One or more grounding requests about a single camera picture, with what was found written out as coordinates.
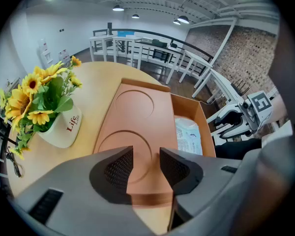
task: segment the flower bouquet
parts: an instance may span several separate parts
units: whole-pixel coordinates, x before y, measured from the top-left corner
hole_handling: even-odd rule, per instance
[[[72,56],[68,68],[61,68],[61,61],[46,70],[36,66],[12,92],[0,89],[0,107],[5,108],[4,122],[11,119],[12,130],[18,132],[18,145],[11,152],[24,159],[23,152],[29,150],[31,137],[36,132],[47,132],[60,113],[73,108],[70,95],[76,88],[81,88],[82,83],[72,69],[81,63]]]

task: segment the white vase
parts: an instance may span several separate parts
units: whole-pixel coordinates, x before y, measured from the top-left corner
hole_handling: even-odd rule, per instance
[[[38,135],[50,144],[59,147],[70,147],[78,135],[82,121],[81,110],[73,105],[71,110],[61,112],[53,125],[46,132],[37,132]]]

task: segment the sunflower center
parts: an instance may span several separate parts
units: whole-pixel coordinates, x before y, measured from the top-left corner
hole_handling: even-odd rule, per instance
[[[34,89],[35,86],[36,86],[36,81],[31,81],[31,82],[29,83],[29,87],[30,87],[31,89]]]
[[[25,111],[25,109],[26,109],[26,107],[28,106],[29,103],[30,103],[30,98],[26,97],[25,101],[23,101],[22,106],[20,108],[21,114],[24,113],[24,111]]]

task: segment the round wooden table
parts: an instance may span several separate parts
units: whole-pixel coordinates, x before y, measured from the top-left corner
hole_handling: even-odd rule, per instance
[[[114,62],[83,63],[73,71],[83,83],[83,88],[75,90],[72,95],[74,104],[83,114],[78,136],[72,146],[58,148],[37,134],[34,135],[29,142],[31,152],[24,153],[25,159],[15,157],[17,163],[24,168],[22,178],[15,175],[12,162],[7,160],[8,179],[14,197],[60,163],[92,154],[105,114],[122,78],[160,85],[150,75],[131,66]],[[10,133],[10,138],[15,140],[16,132]],[[134,210],[155,233],[166,232],[171,207]]]

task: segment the plastic packet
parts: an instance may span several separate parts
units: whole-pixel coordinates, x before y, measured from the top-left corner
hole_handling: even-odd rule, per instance
[[[178,149],[202,155],[201,137],[198,125],[189,119],[175,118]]]

